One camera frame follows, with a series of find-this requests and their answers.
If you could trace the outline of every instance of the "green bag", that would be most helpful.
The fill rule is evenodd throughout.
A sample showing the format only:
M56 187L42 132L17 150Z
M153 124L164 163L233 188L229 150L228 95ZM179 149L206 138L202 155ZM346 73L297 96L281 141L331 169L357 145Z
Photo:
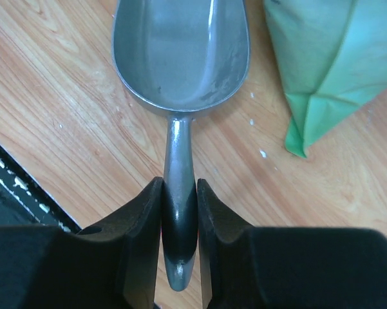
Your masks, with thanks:
M265 0L292 111L285 147L306 149L387 88L387 0Z

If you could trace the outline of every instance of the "wood grain surface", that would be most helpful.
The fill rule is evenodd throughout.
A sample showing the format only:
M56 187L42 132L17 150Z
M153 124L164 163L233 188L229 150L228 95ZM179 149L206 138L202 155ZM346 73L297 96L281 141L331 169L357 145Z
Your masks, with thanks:
M0 142L83 227L163 173L165 120L137 105L112 66L115 6L0 0ZM247 10L249 77L194 124L196 177L255 225L387 235L387 91L311 147L307 160L292 156L283 147L290 112L262 1L248 0ZM176 293L161 251L159 305L201 308L197 261L189 288Z

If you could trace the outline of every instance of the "black holder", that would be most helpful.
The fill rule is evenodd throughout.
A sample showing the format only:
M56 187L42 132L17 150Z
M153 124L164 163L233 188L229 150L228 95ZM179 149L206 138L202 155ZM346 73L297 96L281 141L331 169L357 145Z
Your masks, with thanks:
M162 184L78 234L0 227L0 308L153 308ZM387 309L379 232L253 227L197 188L203 308Z

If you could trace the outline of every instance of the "scoop handle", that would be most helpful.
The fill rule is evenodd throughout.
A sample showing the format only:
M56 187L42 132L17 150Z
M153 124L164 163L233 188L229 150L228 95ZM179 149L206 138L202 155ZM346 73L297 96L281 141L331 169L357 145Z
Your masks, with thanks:
M190 282L198 240L198 205L189 117L168 118L162 203L167 279L175 291Z

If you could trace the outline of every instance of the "metal scoop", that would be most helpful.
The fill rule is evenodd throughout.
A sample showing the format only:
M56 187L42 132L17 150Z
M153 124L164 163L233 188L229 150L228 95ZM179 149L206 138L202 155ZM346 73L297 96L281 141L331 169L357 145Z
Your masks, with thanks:
M173 290L189 284L198 235L191 121L234 95L249 67L243 0L121 0L112 53L138 102L167 117L162 241Z

